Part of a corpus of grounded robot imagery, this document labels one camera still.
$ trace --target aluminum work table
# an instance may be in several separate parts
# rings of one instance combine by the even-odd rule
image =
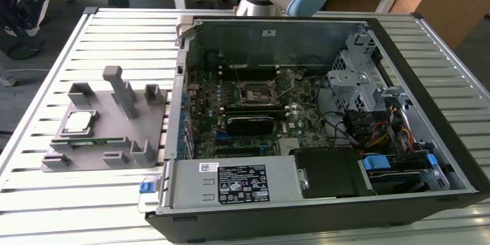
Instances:
[[[39,167],[67,110],[66,93],[73,82],[87,81],[93,89],[109,90],[111,86],[102,79],[102,71],[107,65],[119,65],[134,89],[142,89],[147,83],[171,89],[178,53],[175,23],[183,14],[231,15],[231,12],[99,9],[95,14],[83,15],[0,155],[2,245],[169,244],[138,210],[139,183],[145,177],[162,172],[161,166],[61,173],[43,173]],[[490,96],[425,21],[397,14],[322,13],[318,16],[380,19],[490,175]],[[397,84],[394,72],[388,70],[388,73]],[[169,120],[163,126],[163,146],[167,123]],[[489,244],[489,203],[487,200],[465,209],[444,211],[401,227],[214,244]]]

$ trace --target power supply label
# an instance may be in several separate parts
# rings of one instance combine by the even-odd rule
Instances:
[[[266,165],[219,167],[218,194],[223,205],[270,201]]]

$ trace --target blue latch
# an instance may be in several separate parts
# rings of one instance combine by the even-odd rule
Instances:
[[[157,192],[157,183],[155,182],[143,182],[139,184],[139,193],[155,193]]]
[[[266,153],[268,147],[269,147],[269,145],[262,145],[261,146],[261,154]]]
[[[366,170],[372,169],[390,169],[390,161],[385,155],[370,155],[362,160]]]
[[[428,154],[428,160],[432,166],[437,166],[437,158],[434,154]]]

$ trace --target sticker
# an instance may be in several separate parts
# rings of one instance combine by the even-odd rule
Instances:
[[[71,146],[93,146],[95,145],[94,142],[70,142]]]
[[[270,201],[266,165],[217,168],[218,201],[222,205]]]
[[[264,30],[262,31],[264,37],[276,37],[276,30]]]
[[[199,163],[199,172],[217,172],[221,163]]]

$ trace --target motherboard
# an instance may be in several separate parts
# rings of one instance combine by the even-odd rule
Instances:
[[[305,68],[190,72],[195,156],[288,155],[330,141],[316,105],[322,75]]]

